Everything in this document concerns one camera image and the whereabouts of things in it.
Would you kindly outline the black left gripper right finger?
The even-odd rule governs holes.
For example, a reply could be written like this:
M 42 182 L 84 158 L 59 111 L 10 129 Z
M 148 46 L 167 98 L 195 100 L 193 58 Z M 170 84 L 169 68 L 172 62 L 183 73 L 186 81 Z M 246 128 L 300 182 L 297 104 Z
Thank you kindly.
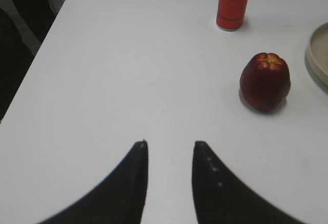
M 198 223 L 300 223 L 235 176 L 205 141 L 196 141 L 192 191 Z

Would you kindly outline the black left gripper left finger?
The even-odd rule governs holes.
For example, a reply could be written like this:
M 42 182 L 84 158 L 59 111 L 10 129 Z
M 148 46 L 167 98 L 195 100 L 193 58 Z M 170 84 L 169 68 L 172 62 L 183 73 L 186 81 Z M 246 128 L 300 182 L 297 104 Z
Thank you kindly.
M 136 142 L 92 191 L 44 223 L 140 223 L 148 188 L 149 154 Z

